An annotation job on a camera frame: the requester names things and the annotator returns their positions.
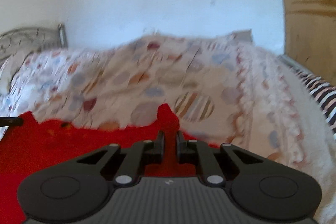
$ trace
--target striped circle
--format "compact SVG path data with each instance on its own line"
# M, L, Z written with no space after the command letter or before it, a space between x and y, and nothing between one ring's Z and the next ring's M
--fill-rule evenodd
M187 92L178 97L174 110L176 115L188 122L200 122L208 118L215 108L210 96Z

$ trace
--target bed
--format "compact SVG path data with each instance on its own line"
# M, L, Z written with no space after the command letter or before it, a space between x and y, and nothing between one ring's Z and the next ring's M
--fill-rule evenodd
M22 60L27 43L37 47ZM249 31L212 39L154 34L97 52L66 49L63 27L28 28L0 35L0 44L0 81L5 70L12 75L0 116L31 111L38 122L112 131L149 125L168 103L198 139L231 142L313 176L323 190L315 218L336 223L333 131L298 77L255 47Z

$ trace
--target white logo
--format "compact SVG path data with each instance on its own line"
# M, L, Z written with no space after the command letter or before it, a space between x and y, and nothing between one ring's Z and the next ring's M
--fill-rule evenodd
M170 184L174 183L174 181L170 179L170 180L165 181L165 183L166 183L167 185L170 185Z

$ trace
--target black and white striped fabric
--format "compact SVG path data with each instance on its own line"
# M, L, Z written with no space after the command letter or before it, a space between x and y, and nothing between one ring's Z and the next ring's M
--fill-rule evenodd
M296 75L319 104L326 121L334 132L334 139L336 140L336 87L319 76L307 74L301 70L297 71Z

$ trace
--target red cloth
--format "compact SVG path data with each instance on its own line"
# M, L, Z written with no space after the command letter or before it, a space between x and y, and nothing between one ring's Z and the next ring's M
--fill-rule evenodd
M22 127L10 128L0 142L0 224L21 224L25 216L17 202L16 190L28 175L83 155L110 143L130 147L141 140L155 140L165 132L165 156L162 165L149 165L148 176L192 176L193 165L176 162L175 136L179 119L167 104L157 110L157 120L146 127L127 127L112 132L74 128L58 120L38 124L31 112L20 115ZM194 139L184 134L186 140Z

